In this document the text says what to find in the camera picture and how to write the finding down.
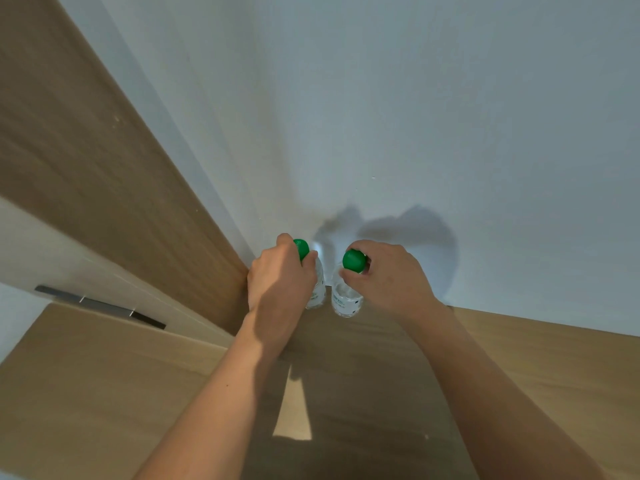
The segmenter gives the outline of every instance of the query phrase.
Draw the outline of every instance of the finger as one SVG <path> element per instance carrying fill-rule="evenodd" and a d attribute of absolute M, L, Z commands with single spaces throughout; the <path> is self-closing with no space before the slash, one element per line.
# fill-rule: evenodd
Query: finger
<path fill-rule="evenodd" d="M 382 242 L 361 239 L 359 241 L 352 242 L 347 249 L 357 249 L 372 258 L 378 254 L 381 244 Z"/>
<path fill-rule="evenodd" d="M 316 273 L 316 259 L 318 257 L 318 251 L 311 251 L 302 259 L 302 267 L 305 269 L 311 269 L 314 274 Z"/>
<path fill-rule="evenodd" d="M 340 271 L 338 271 L 338 273 L 348 286 L 356 290 L 361 295 L 364 295 L 364 286 L 367 282 L 368 276 L 358 274 L 350 269 L 345 268 L 340 268 Z"/>
<path fill-rule="evenodd" d="M 293 237 L 286 232 L 283 232 L 276 238 L 276 246 L 281 244 L 293 244 Z"/>

